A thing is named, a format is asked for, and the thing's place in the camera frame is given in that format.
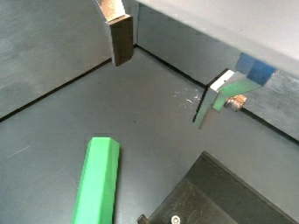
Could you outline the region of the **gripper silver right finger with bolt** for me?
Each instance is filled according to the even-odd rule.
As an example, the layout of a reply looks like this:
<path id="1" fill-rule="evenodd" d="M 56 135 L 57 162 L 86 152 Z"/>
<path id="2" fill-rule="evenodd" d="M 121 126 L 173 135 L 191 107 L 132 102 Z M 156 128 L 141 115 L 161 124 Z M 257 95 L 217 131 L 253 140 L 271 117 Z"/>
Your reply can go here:
<path id="1" fill-rule="evenodd" d="M 267 63 L 241 53 L 235 70 L 225 69 L 205 87 L 192 122 L 201 127 L 212 110 L 239 111 L 247 101 L 244 93 L 261 88 L 275 71 Z"/>

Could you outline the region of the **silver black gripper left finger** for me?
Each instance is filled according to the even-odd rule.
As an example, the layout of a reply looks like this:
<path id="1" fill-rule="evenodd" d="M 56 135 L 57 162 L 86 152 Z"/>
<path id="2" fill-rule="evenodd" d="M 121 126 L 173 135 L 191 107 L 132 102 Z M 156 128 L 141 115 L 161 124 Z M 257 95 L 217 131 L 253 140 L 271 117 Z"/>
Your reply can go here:
<path id="1" fill-rule="evenodd" d="M 133 56 L 133 17 L 121 0 L 94 0 L 94 4 L 104 19 L 112 63 L 119 67 Z"/>

